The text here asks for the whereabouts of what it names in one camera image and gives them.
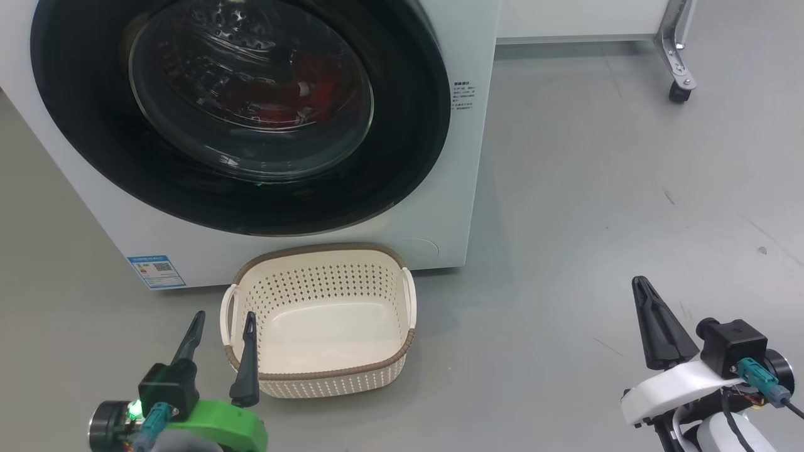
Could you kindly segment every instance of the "laundry basket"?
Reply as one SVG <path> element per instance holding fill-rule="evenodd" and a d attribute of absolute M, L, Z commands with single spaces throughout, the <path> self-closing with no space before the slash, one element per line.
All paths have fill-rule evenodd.
<path fill-rule="evenodd" d="M 402 259 L 376 244 L 260 256 L 238 272 L 221 304 L 220 334 L 235 370 L 249 311 L 263 392 L 339 396 L 381 388 L 400 374 L 415 334 L 416 289 Z"/>

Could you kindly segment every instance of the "caster wheel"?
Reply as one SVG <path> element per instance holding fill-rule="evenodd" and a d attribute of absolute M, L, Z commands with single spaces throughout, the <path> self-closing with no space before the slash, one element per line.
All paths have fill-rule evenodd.
<path fill-rule="evenodd" d="M 673 85 L 670 86 L 670 102 L 674 104 L 683 104 L 689 101 L 691 94 L 692 90 L 681 88 L 678 82 L 673 82 Z"/>

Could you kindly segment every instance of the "energy label sticker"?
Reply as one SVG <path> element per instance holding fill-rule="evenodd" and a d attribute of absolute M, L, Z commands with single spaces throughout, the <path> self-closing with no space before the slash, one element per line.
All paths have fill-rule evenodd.
<path fill-rule="evenodd" d="M 151 289 L 170 289 L 187 285 L 167 256 L 129 257 L 129 262 Z"/>

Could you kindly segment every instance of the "washing machine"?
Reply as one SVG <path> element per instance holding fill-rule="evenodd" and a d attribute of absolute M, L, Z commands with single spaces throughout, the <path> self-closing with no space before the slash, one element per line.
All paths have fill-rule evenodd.
<path fill-rule="evenodd" d="M 148 287 L 465 263 L 499 0 L 15 0 L 0 86 Z"/>

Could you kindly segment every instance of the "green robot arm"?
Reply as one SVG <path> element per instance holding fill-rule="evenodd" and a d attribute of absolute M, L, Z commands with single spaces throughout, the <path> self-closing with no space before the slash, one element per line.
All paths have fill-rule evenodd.
<path fill-rule="evenodd" d="M 195 348 L 205 314 L 200 311 L 170 364 L 155 364 L 139 384 L 135 402 L 106 401 L 89 424 L 92 452 L 151 452 L 164 430 L 179 430 L 221 446 L 225 452 L 266 452 L 268 432 L 246 408 L 260 401 L 257 377 L 256 316 L 249 312 L 243 331 L 240 370 L 229 390 L 232 403 L 202 401 L 195 388 Z"/>
<path fill-rule="evenodd" d="M 234 452 L 268 449 L 268 432 L 260 418 L 224 401 L 199 401 L 186 421 L 171 422 L 167 429 L 186 430 Z"/>

